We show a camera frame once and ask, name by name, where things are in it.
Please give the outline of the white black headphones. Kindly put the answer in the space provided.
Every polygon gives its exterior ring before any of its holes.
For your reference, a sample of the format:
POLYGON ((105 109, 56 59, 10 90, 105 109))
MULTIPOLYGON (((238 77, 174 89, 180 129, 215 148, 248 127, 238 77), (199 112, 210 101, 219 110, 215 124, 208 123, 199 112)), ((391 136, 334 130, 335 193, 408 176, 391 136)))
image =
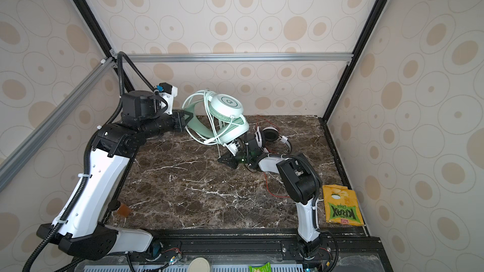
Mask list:
POLYGON ((281 142, 287 147, 287 154, 292 153, 292 144, 288 137, 281 135, 279 130, 275 127, 266 128, 256 128, 255 140, 257 145, 263 152, 269 153, 270 151, 266 148, 269 142, 281 142))

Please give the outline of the mint green headphones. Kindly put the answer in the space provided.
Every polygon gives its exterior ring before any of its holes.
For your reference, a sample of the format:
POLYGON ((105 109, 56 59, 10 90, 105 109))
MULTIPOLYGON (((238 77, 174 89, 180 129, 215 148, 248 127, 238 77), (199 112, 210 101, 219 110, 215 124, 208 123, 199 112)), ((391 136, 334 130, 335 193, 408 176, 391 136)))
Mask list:
POLYGON ((182 109, 195 113, 197 105, 204 107, 209 121, 206 127, 197 116, 188 123, 187 133, 200 144, 224 146, 249 131, 249 124, 243 115, 243 105, 228 94, 217 94, 208 89, 190 95, 182 109))

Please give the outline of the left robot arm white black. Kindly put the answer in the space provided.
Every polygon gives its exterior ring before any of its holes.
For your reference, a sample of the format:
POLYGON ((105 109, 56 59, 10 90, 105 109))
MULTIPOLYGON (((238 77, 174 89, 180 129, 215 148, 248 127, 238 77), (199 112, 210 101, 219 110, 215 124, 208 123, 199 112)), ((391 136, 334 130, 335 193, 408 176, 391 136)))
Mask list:
POLYGON ((48 244, 71 256, 98 260, 108 254, 145 253, 153 247, 147 230, 121 229, 102 222, 109 206, 116 203, 127 173, 148 138, 167 132, 182 132, 193 113, 173 109, 176 89, 168 83, 148 90, 126 92, 123 63, 139 69, 124 52, 117 54, 120 100, 113 115, 89 139, 83 155, 83 172, 66 206, 51 224, 42 224, 42 238, 24 264, 30 271, 48 244))

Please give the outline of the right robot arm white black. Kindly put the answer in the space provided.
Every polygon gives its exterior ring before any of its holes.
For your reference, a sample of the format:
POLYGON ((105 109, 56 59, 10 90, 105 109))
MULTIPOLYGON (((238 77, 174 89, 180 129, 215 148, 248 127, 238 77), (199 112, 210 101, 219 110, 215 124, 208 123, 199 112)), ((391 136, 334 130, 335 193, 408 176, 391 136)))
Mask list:
POLYGON ((228 146, 228 152, 218 162, 231 169, 244 164, 255 171, 278 174, 289 198, 296 203, 299 251, 304 258, 316 255, 325 242, 317 209, 322 180, 304 154, 292 153, 286 136, 273 127, 246 133, 228 146))

